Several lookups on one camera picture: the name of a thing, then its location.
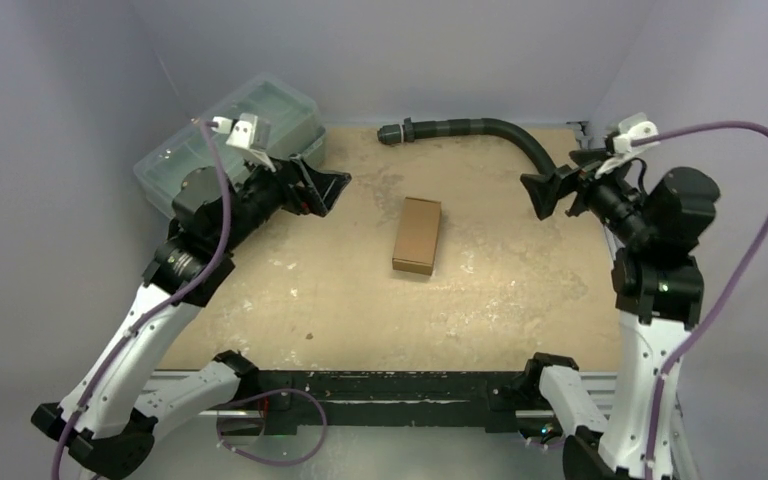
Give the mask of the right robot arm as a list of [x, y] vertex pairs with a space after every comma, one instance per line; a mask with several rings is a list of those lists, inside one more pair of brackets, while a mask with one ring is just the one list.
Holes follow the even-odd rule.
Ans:
[[521, 392], [553, 410], [566, 478], [670, 479], [680, 349], [699, 330], [704, 296], [692, 252], [715, 219], [720, 191], [701, 171], [677, 167], [644, 192], [626, 181], [625, 167], [608, 168], [604, 151], [571, 157], [571, 165], [520, 180], [540, 219], [571, 197], [569, 216], [593, 214], [619, 242], [611, 282], [622, 359], [613, 405], [604, 414], [572, 359], [542, 352], [527, 362]]

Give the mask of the brown cardboard box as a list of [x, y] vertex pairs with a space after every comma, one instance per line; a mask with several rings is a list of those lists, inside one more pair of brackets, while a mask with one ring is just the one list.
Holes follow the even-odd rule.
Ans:
[[442, 219], [439, 201], [406, 197], [392, 254], [396, 271], [431, 276]]

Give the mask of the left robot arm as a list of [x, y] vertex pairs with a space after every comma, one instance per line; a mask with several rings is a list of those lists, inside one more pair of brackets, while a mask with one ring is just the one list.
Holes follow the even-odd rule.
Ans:
[[145, 385], [233, 271], [237, 246], [278, 211], [328, 215], [350, 182], [350, 174], [318, 170], [298, 155], [254, 167], [241, 183], [218, 166], [187, 174], [167, 239], [114, 337], [66, 397], [32, 415], [32, 424], [56, 442], [57, 455], [95, 478], [124, 479], [159, 440], [202, 411], [244, 409], [266, 398], [259, 369], [234, 351], [170, 386], [149, 393]]

